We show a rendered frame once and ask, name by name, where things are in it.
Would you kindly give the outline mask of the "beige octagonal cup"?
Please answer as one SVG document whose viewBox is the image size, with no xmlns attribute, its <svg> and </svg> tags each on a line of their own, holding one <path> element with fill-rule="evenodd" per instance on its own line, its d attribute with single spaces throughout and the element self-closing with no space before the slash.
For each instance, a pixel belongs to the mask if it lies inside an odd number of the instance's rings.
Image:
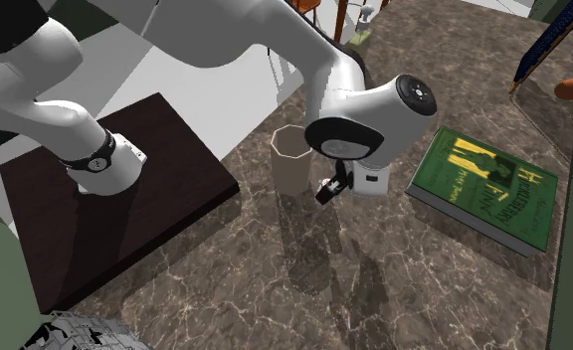
<svg viewBox="0 0 573 350">
<path fill-rule="evenodd" d="M 309 183 L 312 157 L 312 148 L 304 138 L 304 128 L 288 124 L 276 129 L 270 147 L 276 190 L 290 196 L 304 192 Z"/>
</svg>

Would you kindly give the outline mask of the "green soap dispenser bottle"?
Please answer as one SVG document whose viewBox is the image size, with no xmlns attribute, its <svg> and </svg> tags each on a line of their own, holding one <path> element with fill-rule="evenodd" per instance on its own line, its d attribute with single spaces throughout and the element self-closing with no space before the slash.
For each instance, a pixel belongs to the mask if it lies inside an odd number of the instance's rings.
<svg viewBox="0 0 573 350">
<path fill-rule="evenodd" d="M 360 6 L 360 16 L 355 28 L 354 36 L 345 44 L 347 49 L 356 51 L 362 58 L 365 57 L 370 46 L 372 30 L 370 29 L 371 16 L 375 12 L 372 5 Z"/>
</svg>

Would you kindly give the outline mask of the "green book with yellow print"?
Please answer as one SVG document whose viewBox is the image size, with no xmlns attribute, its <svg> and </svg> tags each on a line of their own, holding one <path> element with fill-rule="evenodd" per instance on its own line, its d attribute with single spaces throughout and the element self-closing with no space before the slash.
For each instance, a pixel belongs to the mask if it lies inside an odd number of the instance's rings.
<svg viewBox="0 0 573 350">
<path fill-rule="evenodd" d="M 547 251 L 558 176 L 442 126 L 406 193 L 524 257 Z"/>
</svg>

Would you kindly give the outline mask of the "brown wooden chair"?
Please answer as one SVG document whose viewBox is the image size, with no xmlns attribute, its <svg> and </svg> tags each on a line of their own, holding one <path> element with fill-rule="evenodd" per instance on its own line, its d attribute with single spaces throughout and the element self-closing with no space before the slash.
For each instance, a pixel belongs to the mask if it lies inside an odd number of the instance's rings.
<svg viewBox="0 0 573 350">
<path fill-rule="evenodd" d="M 371 6 L 372 19 L 393 0 L 286 0 L 335 42 L 345 43 L 356 31 L 361 8 Z"/>
</svg>

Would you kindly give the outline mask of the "dark brown robot stand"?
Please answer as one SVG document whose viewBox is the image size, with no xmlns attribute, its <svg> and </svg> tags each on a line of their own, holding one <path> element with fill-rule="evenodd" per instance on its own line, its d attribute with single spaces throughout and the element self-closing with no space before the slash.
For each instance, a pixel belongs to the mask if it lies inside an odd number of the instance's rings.
<svg viewBox="0 0 573 350">
<path fill-rule="evenodd" d="M 239 191 L 168 101 L 155 93 L 100 119 L 147 160 L 133 186 L 84 195 L 38 147 L 0 165 L 39 310 L 67 310 Z"/>
</svg>

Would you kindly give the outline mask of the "dark blue pen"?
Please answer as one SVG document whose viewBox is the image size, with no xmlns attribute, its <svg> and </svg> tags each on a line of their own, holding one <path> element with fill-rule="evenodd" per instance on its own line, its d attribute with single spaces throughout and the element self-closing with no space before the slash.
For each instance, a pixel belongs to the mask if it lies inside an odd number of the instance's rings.
<svg viewBox="0 0 573 350">
<path fill-rule="evenodd" d="M 508 92 L 513 93 L 572 30 L 573 0 L 569 0 L 521 58 Z"/>
</svg>

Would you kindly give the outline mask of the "grey white angular object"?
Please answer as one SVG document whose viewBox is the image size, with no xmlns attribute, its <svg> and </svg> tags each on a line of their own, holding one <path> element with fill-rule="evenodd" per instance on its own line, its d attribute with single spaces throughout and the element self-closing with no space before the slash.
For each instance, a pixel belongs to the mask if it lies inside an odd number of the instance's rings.
<svg viewBox="0 0 573 350">
<path fill-rule="evenodd" d="M 155 350 L 112 318 L 53 311 L 19 350 Z"/>
</svg>

